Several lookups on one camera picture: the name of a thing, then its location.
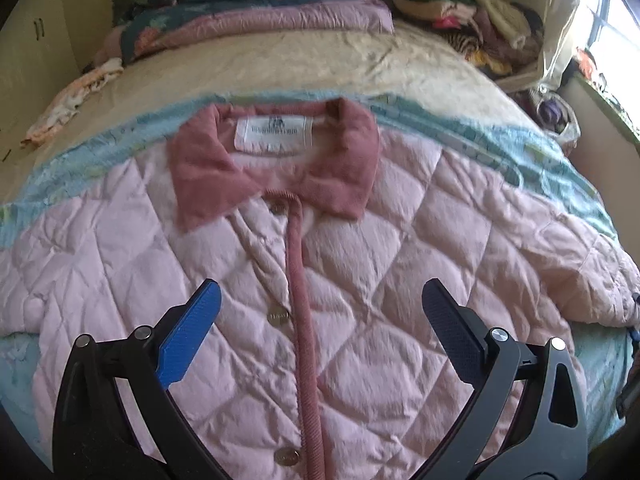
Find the clothing label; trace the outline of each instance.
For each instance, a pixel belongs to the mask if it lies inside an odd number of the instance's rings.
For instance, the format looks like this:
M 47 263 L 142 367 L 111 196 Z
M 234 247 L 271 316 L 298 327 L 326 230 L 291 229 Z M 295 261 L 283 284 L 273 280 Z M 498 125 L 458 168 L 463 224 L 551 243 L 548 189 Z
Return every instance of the clothing label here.
M 293 155 L 311 147 L 313 119 L 272 115 L 240 119 L 234 146 L 239 152 Z

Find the pile of clothes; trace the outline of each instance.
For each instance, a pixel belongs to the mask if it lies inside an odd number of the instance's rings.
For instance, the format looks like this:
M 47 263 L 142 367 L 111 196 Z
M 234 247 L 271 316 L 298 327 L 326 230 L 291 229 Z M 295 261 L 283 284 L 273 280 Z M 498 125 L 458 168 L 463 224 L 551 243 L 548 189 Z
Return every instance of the pile of clothes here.
M 443 37 L 491 79 L 535 62 L 544 25 L 535 10 L 503 0 L 394 0 L 405 20 Z

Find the floral blanket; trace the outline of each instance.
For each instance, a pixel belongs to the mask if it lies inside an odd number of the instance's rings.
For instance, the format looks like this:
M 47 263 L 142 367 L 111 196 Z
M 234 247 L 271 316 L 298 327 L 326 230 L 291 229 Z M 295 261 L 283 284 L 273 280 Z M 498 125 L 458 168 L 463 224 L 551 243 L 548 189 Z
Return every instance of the floral blanket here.
M 293 7 L 326 0 L 136 0 L 124 15 L 129 20 L 120 37 L 127 64 L 145 51 L 146 43 L 203 16 L 243 9 Z

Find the cabinet door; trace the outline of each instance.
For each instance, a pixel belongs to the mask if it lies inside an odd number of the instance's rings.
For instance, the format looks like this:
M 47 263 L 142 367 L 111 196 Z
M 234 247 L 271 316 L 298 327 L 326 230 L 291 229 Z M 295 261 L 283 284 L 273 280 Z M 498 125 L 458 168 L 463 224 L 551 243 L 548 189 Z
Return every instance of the cabinet door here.
M 0 159 L 78 75 L 62 0 L 19 0 L 0 30 Z

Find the light blue blanket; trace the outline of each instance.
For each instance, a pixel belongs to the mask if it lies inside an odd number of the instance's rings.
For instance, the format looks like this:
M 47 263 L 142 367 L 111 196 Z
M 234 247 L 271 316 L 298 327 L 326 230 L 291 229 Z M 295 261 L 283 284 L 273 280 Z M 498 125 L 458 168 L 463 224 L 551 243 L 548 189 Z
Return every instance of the light blue blanket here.
M 334 91 L 300 91 L 204 96 L 110 128 L 36 168 L 17 199 L 0 206 L 0 248 L 10 247 L 20 232 L 50 206 L 77 196 L 113 166 L 171 137 L 204 105 L 324 100 L 338 95 Z M 391 94 L 346 97 L 370 107 L 380 125 L 434 139 L 499 171 L 510 184 L 548 197 L 601 233 L 617 238 L 596 189 L 562 155 L 558 145 L 539 132 L 440 118 Z M 577 355 L 588 379 L 590 445 L 595 446 L 620 426 L 614 417 L 614 398 L 630 367 L 631 344 L 625 330 L 584 325 L 575 325 L 573 329 Z M 37 335 L 0 338 L 0 401 L 32 447 L 42 453 L 30 391 L 37 359 Z

